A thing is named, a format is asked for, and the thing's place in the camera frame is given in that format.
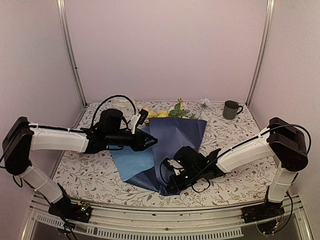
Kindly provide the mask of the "blue wrapping paper sheet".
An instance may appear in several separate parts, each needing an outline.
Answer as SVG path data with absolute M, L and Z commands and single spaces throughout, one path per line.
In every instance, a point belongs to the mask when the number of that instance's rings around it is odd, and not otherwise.
M 142 130 L 158 139 L 157 144 L 144 151 L 135 152 L 126 146 L 111 152 L 121 180 L 162 196 L 170 196 L 166 193 L 165 182 L 174 172 L 164 166 L 159 169 L 161 162 L 165 158 L 172 159 L 184 146 L 198 151 L 206 126 L 207 122 L 201 119 L 151 118 L 149 126 Z

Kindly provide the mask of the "white fake flower stem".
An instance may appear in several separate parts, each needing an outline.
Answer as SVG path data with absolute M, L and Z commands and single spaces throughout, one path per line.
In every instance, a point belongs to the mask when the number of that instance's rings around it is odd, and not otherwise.
M 180 97 L 177 99 L 177 103 L 169 110 L 168 112 L 169 118 L 177 118 L 177 119 L 196 119 L 196 114 L 191 113 L 187 104 Z

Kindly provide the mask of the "pale blue fake flower stem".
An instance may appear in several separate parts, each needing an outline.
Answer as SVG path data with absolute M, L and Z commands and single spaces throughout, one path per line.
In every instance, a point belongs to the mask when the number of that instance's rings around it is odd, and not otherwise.
M 201 118 L 203 111 L 209 107 L 209 104 L 210 104 L 210 100 L 208 98 L 200 99 L 200 112 L 199 112 L 198 117 L 196 118 L 197 120 L 199 120 Z

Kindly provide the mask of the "yellow fake flower stem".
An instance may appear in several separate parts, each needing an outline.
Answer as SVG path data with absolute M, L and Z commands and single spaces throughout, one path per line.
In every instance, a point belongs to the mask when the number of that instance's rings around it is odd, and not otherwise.
M 148 112 L 147 119 L 169 117 L 169 112 L 167 110 L 160 110 L 159 112 L 155 112 L 148 107 L 144 107 L 143 110 Z

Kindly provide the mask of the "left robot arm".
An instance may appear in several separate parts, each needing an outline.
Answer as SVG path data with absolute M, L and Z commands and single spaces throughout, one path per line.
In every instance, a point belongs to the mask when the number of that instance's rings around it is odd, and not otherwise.
M 2 142 L 0 160 L 9 174 L 18 176 L 41 193 L 63 217 L 70 217 L 75 211 L 70 197 L 32 163 L 30 152 L 48 150 L 97 154 L 124 147 L 141 152 L 158 142 L 137 127 L 147 115 L 147 111 L 142 109 L 126 121 L 122 111 L 109 108 L 102 111 L 97 123 L 81 129 L 42 126 L 30 123 L 26 117 L 19 117 Z

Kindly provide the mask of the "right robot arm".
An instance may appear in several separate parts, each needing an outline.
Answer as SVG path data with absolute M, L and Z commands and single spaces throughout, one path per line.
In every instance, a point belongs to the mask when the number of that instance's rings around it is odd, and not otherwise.
M 165 158 L 160 167 L 180 171 L 165 182 L 169 193 L 177 193 L 193 186 L 199 179 L 209 181 L 259 159 L 276 158 L 279 164 L 272 183 L 267 187 L 264 202 L 242 209 L 243 215 L 269 218 L 272 214 L 284 213 L 284 197 L 297 174 L 307 167 L 311 143 L 306 128 L 274 117 L 257 135 L 224 152 L 218 148 L 204 156 L 190 146 L 183 146 L 173 159 Z

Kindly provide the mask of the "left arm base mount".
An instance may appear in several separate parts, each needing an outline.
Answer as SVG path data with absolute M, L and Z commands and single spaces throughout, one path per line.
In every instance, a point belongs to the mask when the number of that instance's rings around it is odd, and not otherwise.
M 62 220 L 73 220 L 88 223 L 91 218 L 92 208 L 89 204 L 83 201 L 78 204 L 60 200 L 56 203 L 50 204 L 48 213 L 60 217 Z

